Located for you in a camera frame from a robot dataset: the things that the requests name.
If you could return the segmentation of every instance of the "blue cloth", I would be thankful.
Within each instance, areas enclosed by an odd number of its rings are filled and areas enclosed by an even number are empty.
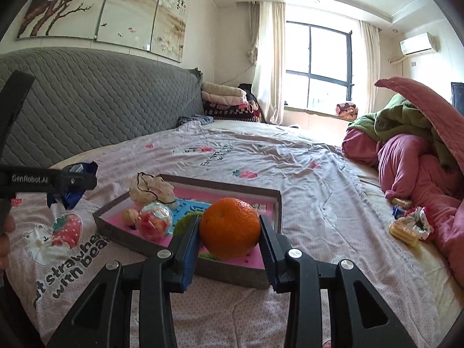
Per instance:
[[[199,121],[202,126],[204,126],[205,124],[210,124],[214,122],[214,118],[212,116],[206,116],[206,115],[181,116],[179,120],[177,121],[177,126],[181,126],[182,124],[195,121],[195,120]]]
[[[65,173],[87,173],[87,174],[97,174],[98,165],[95,162],[82,162],[74,165],[69,165],[64,167],[61,171]],[[66,191],[61,195],[53,195],[52,193],[47,194],[47,205],[50,208],[52,204],[56,202],[61,202],[64,206],[64,209],[69,210],[73,209],[81,197],[84,195],[84,190],[73,190]]]

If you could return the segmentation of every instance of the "finger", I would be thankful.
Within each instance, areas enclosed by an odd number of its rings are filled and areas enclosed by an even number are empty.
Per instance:
[[[14,221],[14,218],[12,215],[8,215],[7,218],[6,218],[6,221],[5,221],[5,226],[3,227],[3,229],[7,232],[7,233],[13,233],[14,230],[16,228],[16,223]]]
[[[0,269],[7,269],[10,266],[8,257],[0,257]]]
[[[10,238],[8,235],[3,234],[0,236],[0,257],[8,255],[10,252]]]

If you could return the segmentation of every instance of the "orange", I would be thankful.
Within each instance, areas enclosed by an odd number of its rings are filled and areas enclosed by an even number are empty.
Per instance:
[[[259,217],[244,201],[233,197],[218,200],[205,210],[200,239],[221,260],[239,258],[256,246],[261,235]]]

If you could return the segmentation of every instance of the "blue wrapper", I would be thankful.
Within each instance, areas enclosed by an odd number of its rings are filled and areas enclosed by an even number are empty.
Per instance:
[[[404,216],[404,214],[406,213],[406,211],[401,208],[399,205],[394,205],[393,206],[393,217],[395,217],[395,220],[397,220],[398,218]]]
[[[95,162],[81,162],[74,165],[68,165],[62,169],[63,172],[69,173],[84,173],[84,174],[97,174],[98,165]],[[84,190],[78,191],[67,191],[61,195],[54,195],[52,193],[47,194],[47,205],[50,208],[52,204],[60,202],[63,204],[64,209],[69,210],[73,209],[82,195],[84,195]]]

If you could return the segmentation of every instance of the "green blanket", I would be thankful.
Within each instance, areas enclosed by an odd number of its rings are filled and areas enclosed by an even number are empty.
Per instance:
[[[361,116],[348,127],[359,129],[374,141],[383,143],[400,133],[423,137],[433,145],[442,166],[458,168],[456,160],[430,121],[400,94],[395,94],[382,110]]]

